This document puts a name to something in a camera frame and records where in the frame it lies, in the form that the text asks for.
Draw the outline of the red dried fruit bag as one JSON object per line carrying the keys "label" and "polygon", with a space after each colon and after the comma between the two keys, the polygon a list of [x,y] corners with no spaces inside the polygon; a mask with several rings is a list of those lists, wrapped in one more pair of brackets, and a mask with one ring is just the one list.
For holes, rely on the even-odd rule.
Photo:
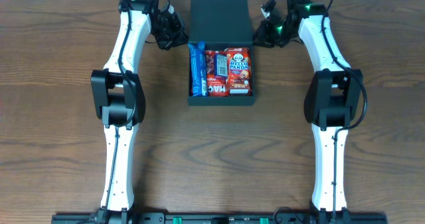
{"label": "red dried fruit bag", "polygon": [[215,54],[226,54],[224,51],[206,51],[206,62],[207,62],[207,90],[209,96],[223,97],[228,96],[228,90],[226,89],[226,78],[219,78],[214,75],[214,61]]}

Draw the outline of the red Hello Panda box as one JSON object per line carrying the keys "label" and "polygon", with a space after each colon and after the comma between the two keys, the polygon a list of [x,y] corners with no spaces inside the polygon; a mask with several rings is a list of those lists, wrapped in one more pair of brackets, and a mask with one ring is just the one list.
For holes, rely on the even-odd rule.
{"label": "red Hello Panda box", "polygon": [[226,79],[226,89],[229,95],[249,96],[251,93],[250,80],[252,67],[249,49],[227,48],[228,76]]}

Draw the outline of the dark green gift box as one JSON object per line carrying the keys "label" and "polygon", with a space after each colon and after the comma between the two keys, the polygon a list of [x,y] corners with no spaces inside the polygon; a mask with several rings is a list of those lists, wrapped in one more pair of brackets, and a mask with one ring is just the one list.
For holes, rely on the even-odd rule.
{"label": "dark green gift box", "polygon": [[[207,50],[247,47],[251,71],[255,71],[252,23],[248,0],[191,0],[189,44],[204,42]],[[193,96],[192,73],[189,73],[188,98],[190,106],[251,106],[256,99],[255,78],[250,79],[248,96]]]}

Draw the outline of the small blue snack packet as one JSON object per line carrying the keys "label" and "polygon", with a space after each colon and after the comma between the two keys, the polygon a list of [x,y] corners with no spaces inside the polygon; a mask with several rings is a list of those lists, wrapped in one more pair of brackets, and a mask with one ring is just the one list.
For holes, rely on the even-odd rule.
{"label": "small blue snack packet", "polygon": [[214,58],[214,75],[219,78],[226,78],[228,76],[227,56],[217,53]]}

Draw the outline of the blue cookie roll pack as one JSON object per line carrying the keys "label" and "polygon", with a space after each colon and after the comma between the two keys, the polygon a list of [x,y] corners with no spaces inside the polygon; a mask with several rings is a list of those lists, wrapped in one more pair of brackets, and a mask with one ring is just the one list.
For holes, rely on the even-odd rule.
{"label": "blue cookie roll pack", "polygon": [[191,74],[192,74],[192,96],[207,96],[207,64],[205,56],[205,43],[188,44]]}

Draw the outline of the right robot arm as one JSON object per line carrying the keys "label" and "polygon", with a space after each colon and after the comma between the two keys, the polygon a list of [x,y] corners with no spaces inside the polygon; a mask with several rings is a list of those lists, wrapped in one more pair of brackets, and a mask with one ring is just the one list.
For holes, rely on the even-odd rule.
{"label": "right robot arm", "polygon": [[363,74],[344,59],[330,27],[330,5],[311,0],[287,0],[286,18],[275,13],[276,0],[261,7],[264,20],[253,35],[259,47],[305,45],[314,75],[303,102],[305,119],[315,141],[315,187],[311,214],[303,223],[350,223],[343,187],[344,148],[349,130],[356,128],[360,100],[367,101]]}

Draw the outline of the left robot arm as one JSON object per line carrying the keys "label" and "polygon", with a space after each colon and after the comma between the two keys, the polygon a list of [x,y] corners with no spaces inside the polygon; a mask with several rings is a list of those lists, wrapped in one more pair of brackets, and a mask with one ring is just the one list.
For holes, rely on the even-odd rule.
{"label": "left robot arm", "polygon": [[170,2],[118,0],[120,30],[114,49],[90,82],[96,115],[104,126],[107,144],[106,180],[100,208],[88,223],[134,223],[132,186],[133,146],[146,109],[138,75],[147,37],[161,50],[188,42],[185,26]]}

